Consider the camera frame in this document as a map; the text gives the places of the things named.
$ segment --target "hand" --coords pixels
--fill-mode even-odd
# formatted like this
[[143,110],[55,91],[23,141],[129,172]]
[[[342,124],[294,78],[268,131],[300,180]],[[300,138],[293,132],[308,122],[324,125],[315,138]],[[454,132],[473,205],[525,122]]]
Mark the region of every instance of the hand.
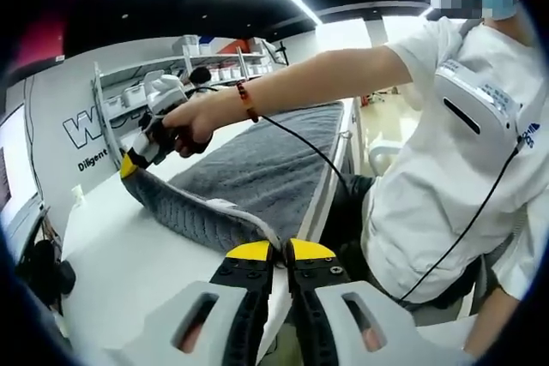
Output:
[[[195,350],[196,341],[200,336],[203,324],[191,327],[178,344],[178,349],[184,353],[192,353]],[[378,351],[383,347],[374,329],[367,328],[362,332],[362,340],[369,352]]]
[[162,124],[165,127],[187,129],[186,134],[190,134],[177,138],[175,142],[175,150],[182,157],[188,158],[194,154],[189,139],[199,144],[208,143],[214,131],[226,124],[226,113],[220,111],[222,100],[217,94],[196,97],[164,117]]

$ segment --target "floor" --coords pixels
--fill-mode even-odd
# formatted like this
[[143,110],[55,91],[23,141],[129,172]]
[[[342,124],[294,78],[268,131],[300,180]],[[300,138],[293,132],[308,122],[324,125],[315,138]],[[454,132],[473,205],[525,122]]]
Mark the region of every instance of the floor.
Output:
[[[374,103],[361,108],[360,114],[366,148],[376,139],[407,141],[415,131],[420,116],[420,112],[412,109],[400,94],[376,96]],[[390,161],[390,157],[380,160],[381,172],[389,167]],[[367,162],[363,166],[362,174],[373,175]]]

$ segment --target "red bracelet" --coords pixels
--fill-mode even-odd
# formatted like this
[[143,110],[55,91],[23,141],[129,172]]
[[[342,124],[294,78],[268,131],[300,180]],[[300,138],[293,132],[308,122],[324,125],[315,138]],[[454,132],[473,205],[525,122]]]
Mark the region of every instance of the red bracelet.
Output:
[[254,109],[254,105],[251,103],[250,95],[248,94],[248,91],[244,87],[244,83],[242,81],[237,82],[237,89],[238,94],[240,95],[240,99],[242,100],[242,103],[244,103],[244,108],[246,109],[246,113],[248,113],[248,117],[254,122],[259,122],[259,116],[257,115],[256,110]]

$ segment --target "black pants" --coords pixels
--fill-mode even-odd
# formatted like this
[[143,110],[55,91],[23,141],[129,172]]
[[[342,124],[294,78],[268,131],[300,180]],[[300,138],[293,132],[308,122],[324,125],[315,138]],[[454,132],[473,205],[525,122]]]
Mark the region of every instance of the black pants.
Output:
[[[344,178],[347,190],[341,182],[338,184],[320,244],[334,251],[351,280],[365,280],[388,294],[373,277],[360,247],[360,237],[364,224],[362,203],[374,179],[355,175],[344,175]],[[480,263],[480,258],[473,261],[465,269],[463,275],[439,297],[422,304],[430,304],[438,309],[446,309],[459,298],[466,296],[472,290],[474,281],[477,279]],[[416,307],[422,305],[403,303],[403,306],[407,309],[416,309]]]
[[334,251],[351,280],[369,280],[370,269],[360,248],[362,203],[374,183],[371,177],[344,175],[335,191],[320,244]]

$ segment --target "gray blanket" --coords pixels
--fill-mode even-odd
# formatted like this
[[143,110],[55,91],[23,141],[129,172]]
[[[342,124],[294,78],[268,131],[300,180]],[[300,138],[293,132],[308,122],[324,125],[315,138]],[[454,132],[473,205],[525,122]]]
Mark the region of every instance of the gray blanket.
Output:
[[[333,103],[272,118],[332,159],[342,111],[341,103]],[[262,120],[168,183],[143,170],[123,183],[161,224],[227,252],[241,243],[271,240],[253,218],[282,241],[296,236],[327,167],[302,141]],[[223,211],[205,202],[211,199],[237,206]],[[231,210],[250,215],[234,216]]]

